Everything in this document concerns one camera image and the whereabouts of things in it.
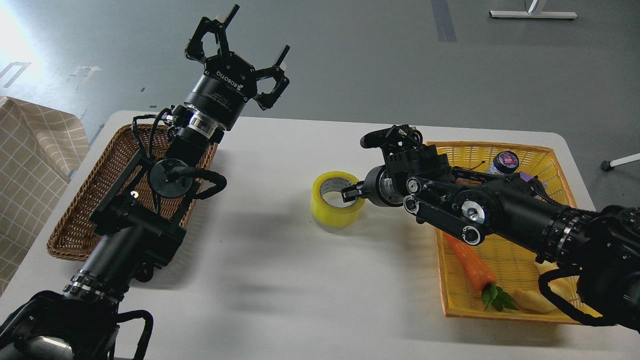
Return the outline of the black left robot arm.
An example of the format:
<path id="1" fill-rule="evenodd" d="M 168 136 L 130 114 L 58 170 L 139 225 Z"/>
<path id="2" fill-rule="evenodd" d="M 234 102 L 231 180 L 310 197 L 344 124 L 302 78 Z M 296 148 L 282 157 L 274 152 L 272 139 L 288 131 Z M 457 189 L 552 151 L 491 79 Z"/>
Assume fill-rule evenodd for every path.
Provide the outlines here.
<path id="1" fill-rule="evenodd" d="M 146 357 L 153 315 L 119 312 L 131 281 L 150 281 L 166 267 L 185 239 L 181 221 L 192 202 L 226 188 L 226 178 L 199 161 L 250 100 L 271 109 L 290 84 L 282 65 L 290 46 L 263 69 L 230 50 L 227 28 L 239 9 L 233 5 L 224 19 L 201 18 L 184 54 L 203 65 L 202 76 L 183 104 L 143 116 L 154 120 L 146 145 L 142 117 L 132 119 L 137 152 L 89 217 L 99 243 L 61 293 L 37 292 L 7 317 L 3 360 L 113 360 L 121 324 L 135 319 L 144 326 L 134 359 Z"/>

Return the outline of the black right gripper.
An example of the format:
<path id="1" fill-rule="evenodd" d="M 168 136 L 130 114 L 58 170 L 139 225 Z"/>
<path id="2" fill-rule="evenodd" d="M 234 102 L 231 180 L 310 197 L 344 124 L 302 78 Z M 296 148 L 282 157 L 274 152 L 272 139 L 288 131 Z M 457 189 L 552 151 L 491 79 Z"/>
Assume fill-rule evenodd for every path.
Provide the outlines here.
<path id="1" fill-rule="evenodd" d="M 363 183 L 355 183 L 340 190 L 343 203 L 354 203 L 359 199 L 368 199 L 377 207 L 403 207 L 405 195 L 402 194 L 386 165 L 380 165 L 366 174 Z"/>

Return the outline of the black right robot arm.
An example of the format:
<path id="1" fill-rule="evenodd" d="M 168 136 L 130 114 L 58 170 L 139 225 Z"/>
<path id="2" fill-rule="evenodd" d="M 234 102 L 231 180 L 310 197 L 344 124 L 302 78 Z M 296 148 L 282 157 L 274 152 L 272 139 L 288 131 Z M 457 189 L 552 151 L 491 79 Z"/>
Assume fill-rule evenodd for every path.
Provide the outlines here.
<path id="1" fill-rule="evenodd" d="M 557 264 L 539 276 L 538 287 L 565 315 L 587 326 L 639 330 L 638 207 L 573 208 L 551 199 L 536 178 L 452 167 L 407 124 L 370 132 L 359 143 L 380 149 L 384 164 L 343 187 L 343 202 L 403 207 L 419 224 L 470 246 L 497 234 L 535 253 L 538 263 Z"/>

